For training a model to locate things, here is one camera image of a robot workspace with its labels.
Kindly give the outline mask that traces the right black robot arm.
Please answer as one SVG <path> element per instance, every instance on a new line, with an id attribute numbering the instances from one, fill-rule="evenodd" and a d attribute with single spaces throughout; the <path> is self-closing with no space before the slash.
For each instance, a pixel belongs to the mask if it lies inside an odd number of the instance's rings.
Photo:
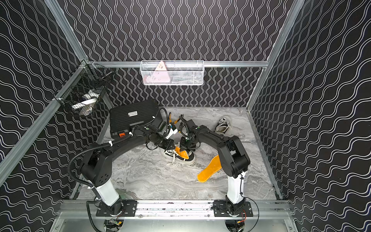
<path id="1" fill-rule="evenodd" d="M 241 140 L 237 136 L 227 137 L 218 134 L 208 127 L 197 126 L 192 120 L 180 117 L 186 135 L 181 138 L 180 152 L 194 151 L 196 144 L 207 144 L 217 151 L 209 165 L 197 175 L 199 182 L 206 182 L 220 170 L 228 176 L 228 191 L 226 199 L 233 206 L 241 205 L 243 197 L 243 179 L 251 161 Z"/>

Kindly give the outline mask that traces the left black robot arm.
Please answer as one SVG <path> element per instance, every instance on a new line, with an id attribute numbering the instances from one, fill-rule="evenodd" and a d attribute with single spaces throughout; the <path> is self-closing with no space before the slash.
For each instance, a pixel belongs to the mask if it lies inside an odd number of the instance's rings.
<path id="1" fill-rule="evenodd" d="M 120 200 L 111 181 L 113 161 L 124 153 L 148 143 L 153 143 L 163 150 L 174 150 L 174 140 L 168 137 L 171 129 L 169 122 L 156 117 L 150 123 L 134 126 L 121 139 L 95 147 L 84 155 L 81 174 L 106 206 L 114 206 Z"/>

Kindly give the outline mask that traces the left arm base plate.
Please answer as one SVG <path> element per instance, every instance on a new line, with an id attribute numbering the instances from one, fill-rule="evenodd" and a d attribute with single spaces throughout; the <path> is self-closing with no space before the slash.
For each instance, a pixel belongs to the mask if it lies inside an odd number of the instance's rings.
<path id="1" fill-rule="evenodd" d="M 112 206 L 100 202 L 96 216 L 97 217 L 134 217 L 137 210 L 138 202 L 135 200 L 119 199 Z"/>

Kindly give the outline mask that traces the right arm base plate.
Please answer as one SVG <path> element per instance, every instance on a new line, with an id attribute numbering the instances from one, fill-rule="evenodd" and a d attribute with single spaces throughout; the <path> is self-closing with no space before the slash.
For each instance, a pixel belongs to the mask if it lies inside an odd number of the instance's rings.
<path id="1" fill-rule="evenodd" d="M 215 217 L 253 217 L 253 211 L 250 202 L 243 199 L 237 204 L 229 200 L 215 200 L 211 207 Z"/>

